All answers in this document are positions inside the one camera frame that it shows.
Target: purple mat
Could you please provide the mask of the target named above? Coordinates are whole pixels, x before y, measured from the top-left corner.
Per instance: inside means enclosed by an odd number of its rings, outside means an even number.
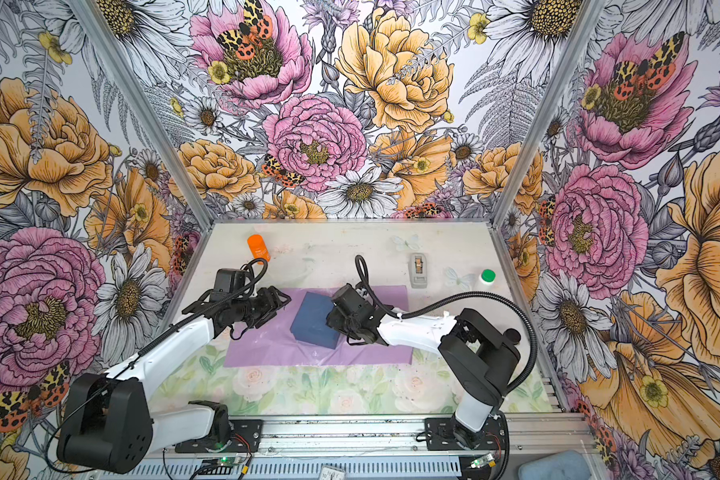
[[[375,286],[378,298],[388,304],[408,309],[405,285]],[[327,366],[377,365],[411,363],[413,349],[409,346],[347,345],[344,335],[338,338],[336,350],[293,338],[291,323],[307,292],[331,296],[338,289],[284,288],[291,302],[277,316],[257,330],[249,330],[240,340],[232,340],[224,366]]]

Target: pink peony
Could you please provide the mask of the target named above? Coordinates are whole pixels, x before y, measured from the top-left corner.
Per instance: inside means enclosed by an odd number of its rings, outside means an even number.
[[[619,293],[648,245],[634,179],[615,165],[578,165],[555,203],[550,270],[577,278],[598,300]]]
[[[355,114],[330,101],[304,95],[288,100],[262,125],[269,154],[306,180],[302,187],[322,192],[326,182],[365,163],[365,137]]]
[[[24,228],[0,240],[0,393],[26,391],[65,360],[73,375],[88,367],[104,281],[96,256],[57,230]]]
[[[568,125],[570,142],[591,150],[606,162],[619,162],[633,170],[647,164],[682,131],[693,112],[682,105],[688,98],[696,62],[688,59],[688,36],[674,61],[675,72],[657,90],[636,89],[627,100],[617,100],[614,68],[619,62],[637,65],[651,58],[661,44],[648,45],[648,39],[636,44],[634,37],[614,37],[589,70],[584,80],[586,91],[579,115]]]
[[[282,7],[275,13],[265,0],[262,6],[264,15],[272,20],[272,38],[257,47],[250,60],[239,60],[234,53],[225,54],[216,41],[220,33],[240,29],[242,5],[238,5],[235,13],[225,6],[220,16],[209,11],[207,17],[194,15],[190,19],[192,48],[200,53],[194,55],[195,63],[203,70],[211,67],[213,73],[208,82],[221,87],[222,100],[226,100],[221,105],[228,110],[236,110],[235,106],[254,109],[278,103],[307,90],[312,79],[313,53],[307,34],[298,36]]]

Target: blue cloth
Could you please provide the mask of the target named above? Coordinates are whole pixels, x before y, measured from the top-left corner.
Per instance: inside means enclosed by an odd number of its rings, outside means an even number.
[[[339,333],[326,325],[326,317],[333,310],[330,296],[307,292],[291,324],[291,333],[300,342],[335,349]]]
[[[584,457],[568,450],[520,466],[518,477],[520,480],[588,480],[591,475]]]

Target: flower bud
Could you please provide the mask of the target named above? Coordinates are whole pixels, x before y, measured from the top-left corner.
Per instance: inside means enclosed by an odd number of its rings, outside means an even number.
[[[659,184],[659,194],[666,195],[670,188],[677,187],[682,183],[683,170],[680,154],[677,153],[659,169],[656,181]]]

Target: orange bottle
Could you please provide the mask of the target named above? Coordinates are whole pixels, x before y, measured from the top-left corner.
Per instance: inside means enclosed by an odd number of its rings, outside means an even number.
[[[266,245],[264,244],[264,239],[261,235],[249,236],[248,247],[251,249],[251,254],[253,254],[253,258],[263,258],[264,260],[269,262],[269,251],[267,251]]]

